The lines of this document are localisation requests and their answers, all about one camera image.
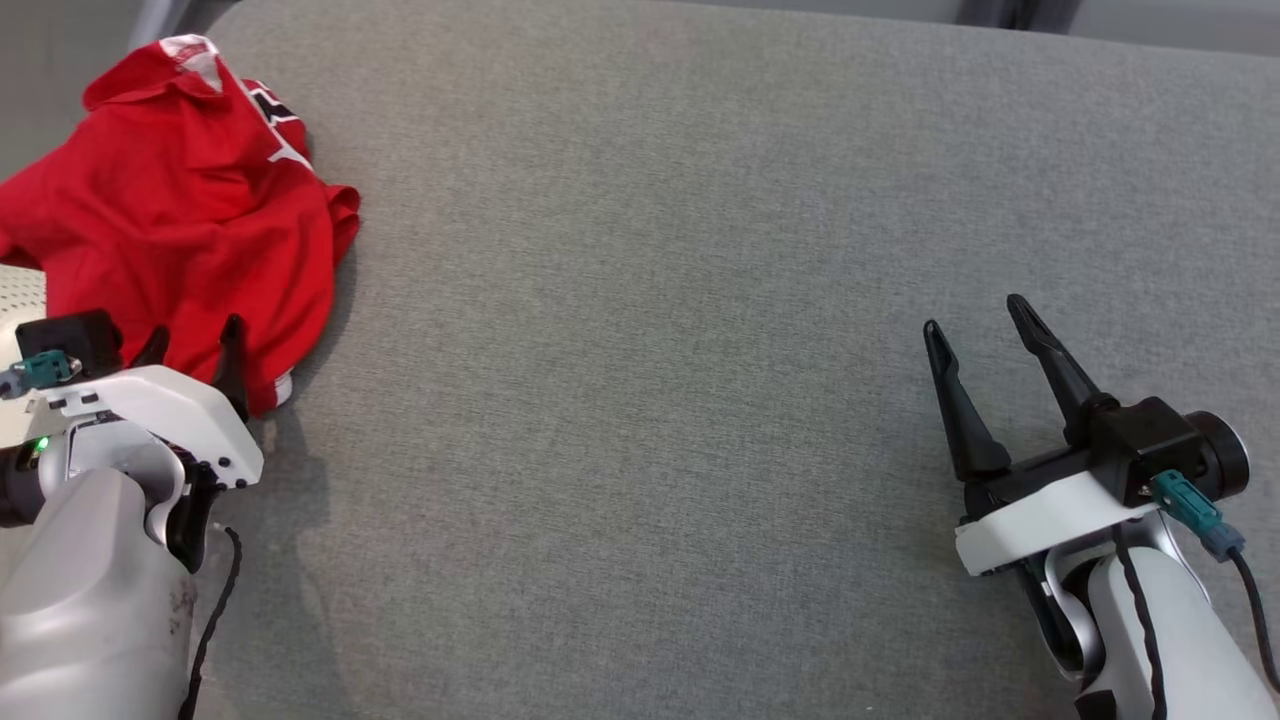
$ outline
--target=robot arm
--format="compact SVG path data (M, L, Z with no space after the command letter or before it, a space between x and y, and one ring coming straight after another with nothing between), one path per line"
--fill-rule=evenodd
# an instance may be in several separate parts
M104 320L22 328L40 338L24 356L74 348L79 372L32 393L65 429L4 452L0 523L35 528L0 585L3 717L178 717L198 687L187 671L192 577L210 506L262 471L233 400L243 392L237 318L221 388L161 365L119 369L102 347L110 333L92 327ZM159 360L160 345L145 355Z
M1025 299L1011 295L1007 305L1057 398L1068 446L1012 462L960 383L942 329L925 323L947 445L964 483L956 551L965 569L1018 574L1059 670L1079 684L1084 719L1276 717L1165 511L1197 498L1212 509L1242 492L1249 479L1243 443L1208 413L1180 415L1157 397L1121 406ZM1167 478L1185 498L1166 492ZM1220 518L1204 518L1207 546L1234 542L1215 530L1229 527L1210 527ZM1239 557L1243 538L1234 547ZM1212 550L1220 561L1230 552Z

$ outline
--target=black cable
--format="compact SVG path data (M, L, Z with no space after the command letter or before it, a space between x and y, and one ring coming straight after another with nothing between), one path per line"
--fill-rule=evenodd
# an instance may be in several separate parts
M1169 716L1169 705L1165 700L1165 669L1160 665L1160 647L1156 644L1156 626L1151 621L1151 609L1147 607L1147 596L1142 592L1138 582L1138 571L1133 566L1133 557L1129 555L1129 543L1124 539L1120 525L1111 527L1111 539L1116 544L1116 556L1124 566L1124 579L1133 593L1133 606L1138 611L1138 624L1142 625L1143 644L1147 647L1147 661L1151 662L1151 697L1155 707L1151 711L1152 720L1165 720Z
M1276 673L1276 659L1271 652L1271 635L1267 633L1267 618L1262 610L1262 593L1258 592L1258 583L1253 579L1253 570L1244 561L1238 548L1226 551L1226 556L1235 562L1235 569L1240 571L1244 580L1244 592L1249 596L1249 609L1253 610L1253 630L1258 634L1258 655L1262 656L1262 669L1267 673L1267 682L1280 693L1280 674Z
M200 666L205 664L205 655L209 652L209 641L214 637L214 628L218 626L218 619L227 610L227 601L232 597L232 591L236 589L236 577L239 575L241 560L244 559L244 550L241 547L239 536L230 528L223 529L232 538L234 552L232 556L232 569L227 573L227 584L223 585L223 594L218 596L218 605L214 606L214 612L209 616L205 633L200 635L200 646L196 647L196 661L191 665L191 684L187 687L187 700L182 702L182 708L178 711L178 720L191 720L196 716L196 697L200 694L200 683L205 679L200 674Z

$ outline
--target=perforated white panel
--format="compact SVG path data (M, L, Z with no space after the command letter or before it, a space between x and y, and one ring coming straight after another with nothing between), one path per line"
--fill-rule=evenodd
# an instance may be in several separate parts
M13 331L45 316L45 273L0 265L0 370L22 360ZM0 401L0 447L51 434L61 427L58 413L32 396Z
M44 316L45 273L0 265L0 324L14 311Z

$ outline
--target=gray cushion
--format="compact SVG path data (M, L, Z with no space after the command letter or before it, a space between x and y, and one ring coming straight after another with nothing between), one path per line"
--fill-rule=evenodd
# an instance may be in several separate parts
M212 37L365 224L215 509L248 555L201 717L1074 717L1014 578L955 556L920 340L1015 457L1060 445L1014 291L1105 389L1252 442L1225 509L1280 618L1280 61L648 0Z

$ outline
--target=red cloth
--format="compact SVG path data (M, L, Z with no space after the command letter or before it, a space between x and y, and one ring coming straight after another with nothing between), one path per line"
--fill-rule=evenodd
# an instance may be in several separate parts
M84 108L0 186L0 261L45 270L50 316L106 309L125 359L168 325L165 365L205 382L238 313L250 411L275 407L329 316L360 195L316 177L302 120L200 36L133 51Z

